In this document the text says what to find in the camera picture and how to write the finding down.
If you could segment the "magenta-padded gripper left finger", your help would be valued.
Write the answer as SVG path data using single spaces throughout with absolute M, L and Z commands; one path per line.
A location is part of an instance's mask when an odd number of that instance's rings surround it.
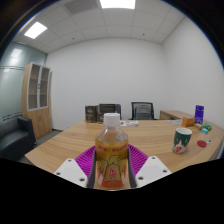
M 95 171 L 95 147 L 92 146 L 75 159 L 67 158 L 54 174 L 78 186 L 93 188 Z

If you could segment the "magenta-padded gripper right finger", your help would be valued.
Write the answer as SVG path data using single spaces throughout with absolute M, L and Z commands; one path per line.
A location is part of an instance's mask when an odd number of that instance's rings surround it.
M 130 187 L 140 188 L 170 175 L 171 171 L 157 156 L 147 156 L 138 148 L 130 145 L 128 173 Z

